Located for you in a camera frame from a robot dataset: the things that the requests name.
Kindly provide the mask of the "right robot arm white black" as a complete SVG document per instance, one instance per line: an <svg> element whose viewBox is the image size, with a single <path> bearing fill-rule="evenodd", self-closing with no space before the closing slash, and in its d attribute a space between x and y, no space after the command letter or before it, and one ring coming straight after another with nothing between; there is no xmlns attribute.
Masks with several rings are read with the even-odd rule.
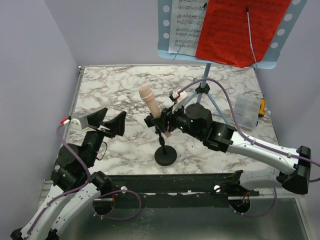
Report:
<svg viewBox="0 0 320 240"><path fill-rule="evenodd" d="M211 111L199 103L175 112L164 108L159 117L148 115L144 121L162 133L179 129L210 150L242 155L268 165L266 169L241 172L240 178L230 183L230 191L236 196L247 190L273 187L283 187L294 194L308 193L311 172L308 147L282 147L240 133L231 125L214 121Z"/></svg>

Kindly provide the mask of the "sheet music red folder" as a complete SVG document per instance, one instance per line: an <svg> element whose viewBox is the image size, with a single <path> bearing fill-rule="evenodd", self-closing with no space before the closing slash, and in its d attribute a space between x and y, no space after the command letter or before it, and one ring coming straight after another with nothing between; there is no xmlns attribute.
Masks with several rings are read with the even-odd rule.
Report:
<svg viewBox="0 0 320 240"><path fill-rule="evenodd" d="M173 0L168 52L194 57L196 55L207 0Z"/></svg>

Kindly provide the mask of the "black microphone stand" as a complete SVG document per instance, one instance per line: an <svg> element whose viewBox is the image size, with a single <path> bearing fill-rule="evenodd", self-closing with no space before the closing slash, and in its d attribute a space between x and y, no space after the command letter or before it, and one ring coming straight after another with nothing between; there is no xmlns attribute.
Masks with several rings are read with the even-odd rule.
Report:
<svg viewBox="0 0 320 240"><path fill-rule="evenodd" d="M157 164L161 166L166 167L172 165L177 159L177 151L172 146L165 144L165 139L162 136L162 132L152 123L152 118L152 114L149 113L144 121L149 128L155 127L155 133L158 135L160 147L155 151L154 159Z"/></svg>

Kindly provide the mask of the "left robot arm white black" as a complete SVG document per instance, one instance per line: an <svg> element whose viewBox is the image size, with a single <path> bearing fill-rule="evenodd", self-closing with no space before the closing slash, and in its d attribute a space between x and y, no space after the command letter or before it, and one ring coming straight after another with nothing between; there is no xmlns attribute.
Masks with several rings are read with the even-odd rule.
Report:
<svg viewBox="0 0 320 240"><path fill-rule="evenodd" d="M52 186L47 197L29 223L12 231L13 240L57 240L58 231L72 212L79 211L94 197L107 197L112 189L103 172L90 174L104 138L123 136L126 111L105 121L106 107L91 113L73 113L64 118L56 133L62 143L55 169L51 174ZM60 134L63 127L85 131L81 145L66 143Z"/></svg>

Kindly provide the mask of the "pink microphone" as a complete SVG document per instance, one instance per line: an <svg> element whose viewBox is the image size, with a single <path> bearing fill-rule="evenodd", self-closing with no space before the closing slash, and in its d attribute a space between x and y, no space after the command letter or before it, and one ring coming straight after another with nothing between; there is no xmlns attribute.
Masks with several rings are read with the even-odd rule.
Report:
<svg viewBox="0 0 320 240"><path fill-rule="evenodd" d="M144 101L154 118L161 116L160 108L156 102L154 93L149 85L143 85L138 90L139 96Z"/></svg>

